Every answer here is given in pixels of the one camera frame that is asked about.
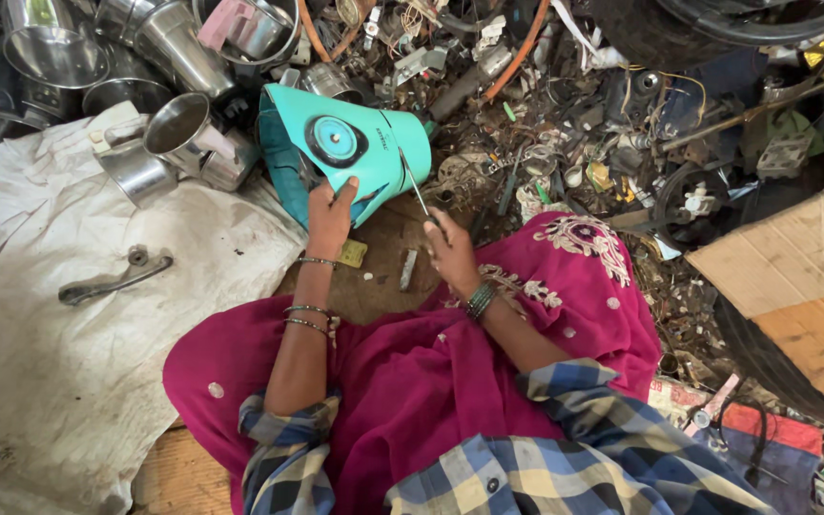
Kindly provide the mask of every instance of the woman's left hand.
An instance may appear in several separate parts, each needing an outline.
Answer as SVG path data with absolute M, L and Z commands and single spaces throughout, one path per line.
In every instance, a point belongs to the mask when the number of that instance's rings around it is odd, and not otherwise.
M 308 258 L 330 261 L 339 258 L 342 244 L 349 237 L 351 203 L 357 193 L 357 177 L 349 177 L 339 189 L 339 195 L 332 190 L 329 181 L 324 181 L 310 192 Z

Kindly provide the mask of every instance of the bangle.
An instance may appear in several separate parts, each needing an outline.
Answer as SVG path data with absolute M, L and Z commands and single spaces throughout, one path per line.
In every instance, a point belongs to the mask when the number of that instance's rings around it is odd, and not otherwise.
M 329 265 L 332 269 L 337 269 L 339 264 L 335 261 L 329 261 L 328 259 L 320 259 L 318 257 L 299 257 L 298 263 L 321 263 L 323 265 Z
M 285 308 L 282 312 L 291 312 L 291 311 L 316 311 L 321 312 L 326 315 L 326 320 L 330 319 L 330 312 L 324 309 L 320 309 L 317 306 L 291 306 L 290 308 Z
M 286 318 L 285 323 L 300 323 L 301 325 L 306 325 L 307 327 L 313 327 L 317 331 L 320 331 L 324 336 L 326 336 L 326 330 L 316 325 L 314 322 L 308 322 L 306 320 L 301 320 L 299 318 Z
M 490 282 L 480 284 L 473 293 L 473 296 L 466 301 L 466 316 L 478 321 L 482 313 L 488 308 L 488 305 L 492 303 L 492 299 L 494 299 L 496 293 L 497 289 L 495 289 Z

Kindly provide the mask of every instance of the plaid shirt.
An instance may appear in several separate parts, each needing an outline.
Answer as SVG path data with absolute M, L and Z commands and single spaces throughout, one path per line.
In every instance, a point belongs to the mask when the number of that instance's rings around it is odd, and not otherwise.
M 566 439 L 475 435 L 390 488 L 390 513 L 774 513 L 714 453 L 649 405 L 606 383 L 612 369 L 583 358 L 517 377 Z M 262 393 L 241 407 L 259 442 L 246 467 L 245 513 L 329 513 L 323 460 L 338 396 L 278 417 Z

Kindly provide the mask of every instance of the pink plastic piece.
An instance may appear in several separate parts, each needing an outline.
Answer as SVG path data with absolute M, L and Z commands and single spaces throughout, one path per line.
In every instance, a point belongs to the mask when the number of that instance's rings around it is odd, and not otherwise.
M 202 24 L 196 39 L 206 47 L 220 51 L 237 18 L 250 19 L 256 12 L 257 7 L 245 0 L 222 0 Z
M 211 125 L 205 127 L 202 134 L 199 134 L 196 138 L 195 143 L 203 150 L 218 152 L 225 159 L 234 160 L 237 157 L 235 144 Z

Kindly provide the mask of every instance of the yellow label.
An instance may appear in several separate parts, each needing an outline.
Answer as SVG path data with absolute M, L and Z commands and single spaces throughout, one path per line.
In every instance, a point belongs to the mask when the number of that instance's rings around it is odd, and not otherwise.
M 366 243 L 347 239 L 342 244 L 342 253 L 337 261 L 352 268 L 360 268 L 365 254 L 367 254 Z

